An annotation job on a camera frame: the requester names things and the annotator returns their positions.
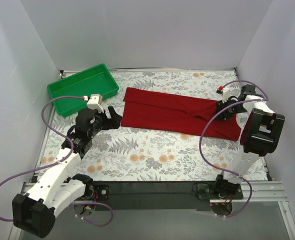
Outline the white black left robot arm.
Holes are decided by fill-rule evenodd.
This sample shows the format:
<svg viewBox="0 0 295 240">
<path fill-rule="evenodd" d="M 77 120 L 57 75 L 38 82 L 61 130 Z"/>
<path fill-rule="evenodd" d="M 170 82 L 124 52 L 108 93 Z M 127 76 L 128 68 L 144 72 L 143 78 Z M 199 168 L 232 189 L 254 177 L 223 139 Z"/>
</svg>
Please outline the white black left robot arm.
<svg viewBox="0 0 295 240">
<path fill-rule="evenodd" d="M 96 108 L 84 108 L 77 113 L 75 124 L 67 131 L 67 139 L 58 152 L 56 165 L 48 168 L 25 194 L 17 194 L 12 200 L 15 227 L 44 238 L 51 232 L 58 215 L 75 200 L 97 202 L 100 191 L 94 187 L 93 179 L 84 174 L 70 177 L 70 173 L 101 130 L 120 127 L 122 116 L 112 106 L 108 111 L 110 116 Z"/>
</svg>

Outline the red t shirt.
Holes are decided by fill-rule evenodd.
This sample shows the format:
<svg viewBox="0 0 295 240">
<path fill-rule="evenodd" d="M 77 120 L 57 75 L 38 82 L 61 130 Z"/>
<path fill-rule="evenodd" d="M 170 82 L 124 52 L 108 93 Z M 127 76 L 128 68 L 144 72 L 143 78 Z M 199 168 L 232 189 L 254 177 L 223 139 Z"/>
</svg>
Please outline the red t shirt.
<svg viewBox="0 0 295 240">
<path fill-rule="evenodd" d="M 121 126 L 200 136 L 216 114 L 211 99 L 128 87 Z"/>
</svg>

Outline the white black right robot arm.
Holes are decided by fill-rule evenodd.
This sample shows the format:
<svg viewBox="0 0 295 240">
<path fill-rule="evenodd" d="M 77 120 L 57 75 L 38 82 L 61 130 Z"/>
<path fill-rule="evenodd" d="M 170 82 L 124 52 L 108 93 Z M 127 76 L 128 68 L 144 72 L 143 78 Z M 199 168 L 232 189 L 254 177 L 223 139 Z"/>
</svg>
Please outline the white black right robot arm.
<svg viewBox="0 0 295 240">
<path fill-rule="evenodd" d="M 242 86 L 238 97 L 231 95 L 228 87 L 220 86 L 217 93 L 222 95 L 217 111 L 222 112 L 217 118 L 229 120 L 239 113 L 247 113 L 248 119 L 240 135 L 240 150 L 235 159 L 217 175 L 213 193 L 219 199 L 233 197 L 241 191 L 241 179 L 250 167 L 260 158 L 273 153 L 278 145 L 285 123 L 285 116 L 275 113 L 266 104 L 266 97 L 256 93 L 251 84 Z"/>
</svg>

